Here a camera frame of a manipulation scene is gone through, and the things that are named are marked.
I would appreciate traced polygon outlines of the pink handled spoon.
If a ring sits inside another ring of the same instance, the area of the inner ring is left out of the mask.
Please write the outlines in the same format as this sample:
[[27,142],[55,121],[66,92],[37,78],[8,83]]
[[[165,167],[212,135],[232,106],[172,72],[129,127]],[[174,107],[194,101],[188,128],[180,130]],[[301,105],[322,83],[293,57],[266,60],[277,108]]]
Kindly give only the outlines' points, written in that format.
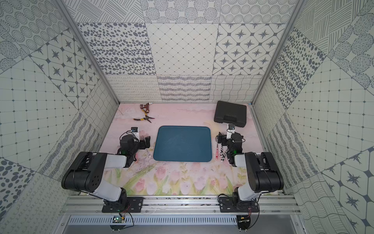
[[215,159],[218,160],[220,156],[220,146],[219,146],[219,137],[216,136],[216,151],[215,151]]

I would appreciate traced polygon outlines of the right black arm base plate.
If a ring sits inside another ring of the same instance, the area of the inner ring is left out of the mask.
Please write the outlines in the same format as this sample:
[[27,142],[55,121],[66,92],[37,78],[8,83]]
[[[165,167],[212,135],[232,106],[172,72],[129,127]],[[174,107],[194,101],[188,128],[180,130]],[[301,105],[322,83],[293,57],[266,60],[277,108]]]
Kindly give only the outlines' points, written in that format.
[[218,196],[221,213],[258,213],[259,205],[256,200],[241,201],[228,196]]

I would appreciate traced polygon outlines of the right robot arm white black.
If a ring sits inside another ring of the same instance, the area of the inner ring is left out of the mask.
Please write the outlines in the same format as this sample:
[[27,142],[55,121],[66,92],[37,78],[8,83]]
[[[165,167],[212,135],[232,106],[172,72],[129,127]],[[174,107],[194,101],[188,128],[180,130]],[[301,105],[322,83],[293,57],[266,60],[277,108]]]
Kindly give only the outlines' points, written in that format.
[[247,184],[234,189],[231,197],[232,205],[237,210],[256,204],[263,193],[284,188],[283,177],[271,152],[245,153],[242,148],[245,139],[239,133],[219,133],[216,140],[219,145],[227,148],[222,150],[221,155],[229,164],[247,171]]

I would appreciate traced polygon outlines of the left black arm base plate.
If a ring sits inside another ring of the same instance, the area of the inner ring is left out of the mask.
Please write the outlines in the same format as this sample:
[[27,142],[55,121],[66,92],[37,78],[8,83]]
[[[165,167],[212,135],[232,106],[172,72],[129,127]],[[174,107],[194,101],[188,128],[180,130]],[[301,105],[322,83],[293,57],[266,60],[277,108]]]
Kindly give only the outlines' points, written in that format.
[[143,206],[143,197],[128,197],[116,202],[104,200],[102,213],[140,213]]

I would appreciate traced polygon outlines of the cow pattern handled fork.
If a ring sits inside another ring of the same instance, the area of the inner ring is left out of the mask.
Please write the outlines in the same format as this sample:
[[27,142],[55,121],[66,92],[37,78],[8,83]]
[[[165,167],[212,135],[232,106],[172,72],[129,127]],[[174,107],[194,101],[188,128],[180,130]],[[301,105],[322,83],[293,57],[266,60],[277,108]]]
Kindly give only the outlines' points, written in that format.
[[220,148],[220,157],[221,157],[221,161],[224,161],[226,158],[226,151],[224,149],[224,146],[221,146]]

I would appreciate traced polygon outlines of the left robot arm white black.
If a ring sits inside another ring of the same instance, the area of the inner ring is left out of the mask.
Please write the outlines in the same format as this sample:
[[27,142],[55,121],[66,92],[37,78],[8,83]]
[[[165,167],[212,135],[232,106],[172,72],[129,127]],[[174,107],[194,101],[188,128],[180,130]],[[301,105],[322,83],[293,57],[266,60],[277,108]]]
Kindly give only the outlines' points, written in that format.
[[65,190],[83,192],[103,199],[107,206],[127,205],[126,190],[105,181],[106,169],[129,168],[139,150],[150,148],[151,137],[124,135],[116,154],[80,152],[64,174],[61,186]]

